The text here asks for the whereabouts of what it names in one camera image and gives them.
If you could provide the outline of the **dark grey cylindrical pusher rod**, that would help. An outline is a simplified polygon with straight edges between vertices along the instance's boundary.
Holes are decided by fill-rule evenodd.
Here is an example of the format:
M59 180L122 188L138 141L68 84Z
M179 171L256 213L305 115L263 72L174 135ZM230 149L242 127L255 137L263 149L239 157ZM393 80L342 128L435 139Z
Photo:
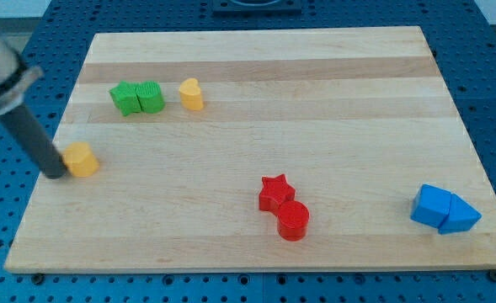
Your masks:
M47 178L57 179L67 173L61 153L26 104L1 114L0 123Z

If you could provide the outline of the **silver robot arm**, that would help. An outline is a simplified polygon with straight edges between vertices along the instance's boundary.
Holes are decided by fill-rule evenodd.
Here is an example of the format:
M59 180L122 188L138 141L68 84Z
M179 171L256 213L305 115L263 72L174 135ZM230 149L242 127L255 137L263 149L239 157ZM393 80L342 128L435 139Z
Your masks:
M63 177L67 167L44 127L24 102L26 91L43 76L0 36L0 123L49 179Z

